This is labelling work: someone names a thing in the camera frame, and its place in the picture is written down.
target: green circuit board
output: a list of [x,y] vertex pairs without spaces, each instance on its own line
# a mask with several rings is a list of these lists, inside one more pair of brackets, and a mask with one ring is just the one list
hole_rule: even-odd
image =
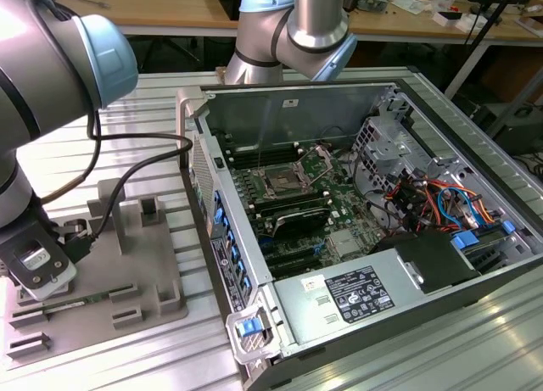
[[[275,278],[359,258],[368,254],[385,236],[382,226],[386,226],[387,221],[381,220],[379,224],[375,219],[355,191],[345,165],[333,154],[326,155],[327,163],[322,156],[311,151],[311,146],[304,149],[310,153],[298,164],[303,167],[304,175],[311,184],[301,182],[302,177],[296,172],[299,167],[295,163],[231,170],[238,195]],[[275,222],[274,217],[301,211],[299,206],[285,206],[274,217],[259,218],[259,215],[249,211],[254,203],[269,204],[282,198],[319,192],[328,192],[327,197],[320,199],[319,203],[329,209],[330,216],[323,226],[303,236],[277,239],[269,231]]]

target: power supply label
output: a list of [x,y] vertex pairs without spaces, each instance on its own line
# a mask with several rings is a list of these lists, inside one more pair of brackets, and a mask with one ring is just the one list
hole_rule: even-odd
[[327,279],[326,286],[347,323],[355,323],[395,306],[370,265]]

